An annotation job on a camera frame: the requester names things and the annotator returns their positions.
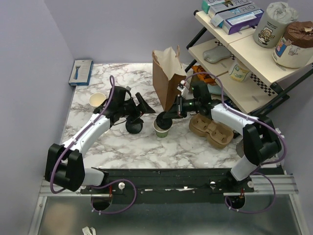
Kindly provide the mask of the black plastic cup lid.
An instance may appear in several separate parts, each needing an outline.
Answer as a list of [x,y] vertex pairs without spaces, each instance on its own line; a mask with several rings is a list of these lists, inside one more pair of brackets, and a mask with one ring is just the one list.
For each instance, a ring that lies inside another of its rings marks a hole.
[[173,124],[171,118],[164,118],[165,114],[166,114],[166,112],[161,112],[160,114],[158,114],[158,116],[156,118],[156,124],[162,130],[170,129],[172,124]]

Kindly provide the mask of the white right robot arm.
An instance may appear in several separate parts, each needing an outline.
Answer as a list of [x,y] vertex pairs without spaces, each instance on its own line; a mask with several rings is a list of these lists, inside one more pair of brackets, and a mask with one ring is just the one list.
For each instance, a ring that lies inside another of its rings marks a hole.
[[168,130],[174,119],[185,118],[187,113],[196,112],[242,135],[244,156],[231,168],[231,176],[225,179],[225,187],[235,192],[258,166],[281,151],[279,137],[274,132],[270,118],[246,116],[219,100],[213,100],[205,82],[194,82],[192,90],[193,99],[177,95],[172,107],[157,116],[156,124],[159,128]]

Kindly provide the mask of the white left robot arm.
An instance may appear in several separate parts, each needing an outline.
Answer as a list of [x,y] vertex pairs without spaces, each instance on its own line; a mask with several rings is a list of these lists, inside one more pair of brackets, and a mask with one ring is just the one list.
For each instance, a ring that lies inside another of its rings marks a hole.
[[115,86],[109,98],[95,108],[91,118],[72,138],[63,144],[53,144],[47,154],[45,180],[51,186],[76,191],[81,186],[91,186],[97,193],[104,193],[109,186],[108,173],[99,168],[86,168],[83,157],[101,135],[114,126],[120,118],[126,119],[126,129],[131,134],[141,132],[142,116],[154,114],[140,93],[136,93],[138,103],[131,92]]

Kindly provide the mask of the brown cardboard cup carrier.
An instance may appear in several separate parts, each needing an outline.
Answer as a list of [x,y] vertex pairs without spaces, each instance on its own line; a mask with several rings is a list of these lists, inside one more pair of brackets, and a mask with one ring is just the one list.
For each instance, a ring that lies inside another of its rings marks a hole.
[[234,137],[231,128],[200,114],[196,114],[190,119],[189,129],[195,135],[206,138],[217,149],[225,148]]

